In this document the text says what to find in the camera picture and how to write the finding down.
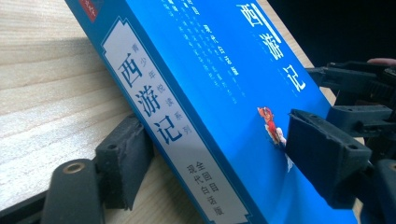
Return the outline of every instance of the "dark background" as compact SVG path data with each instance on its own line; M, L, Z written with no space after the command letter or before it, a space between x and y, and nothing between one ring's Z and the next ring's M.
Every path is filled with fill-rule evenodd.
M314 66L396 58L396 0L268 0Z

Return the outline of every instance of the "wooden table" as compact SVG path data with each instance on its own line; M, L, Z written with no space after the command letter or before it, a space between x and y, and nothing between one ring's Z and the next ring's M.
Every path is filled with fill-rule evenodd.
M303 65L311 63L264 0L259 1ZM52 171L95 147L131 109L64 1L0 5L0 211L49 186ZM157 155L133 212L107 223L201 223Z

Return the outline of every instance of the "book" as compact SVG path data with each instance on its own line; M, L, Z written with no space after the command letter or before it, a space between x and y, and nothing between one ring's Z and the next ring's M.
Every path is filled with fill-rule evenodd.
M207 223L350 223L283 152L316 84L255 1L66 0Z

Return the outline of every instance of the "wooden surface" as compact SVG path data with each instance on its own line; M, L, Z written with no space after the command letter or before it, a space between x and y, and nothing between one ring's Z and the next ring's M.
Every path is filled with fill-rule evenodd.
M259 1L305 66L310 62L266 1ZM0 4L0 210L49 186L52 171L95 147L132 113L63 0ZM156 156L134 211L108 223L201 223Z

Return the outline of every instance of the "cartoon character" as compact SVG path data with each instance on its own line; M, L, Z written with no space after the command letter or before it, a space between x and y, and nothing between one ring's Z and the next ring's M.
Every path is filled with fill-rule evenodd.
M276 145L279 144L280 138L276 131L276 126L274 122L274 114L271 112L270 108L268 107L257 107L260 116L265 120L265 129L273 139Z

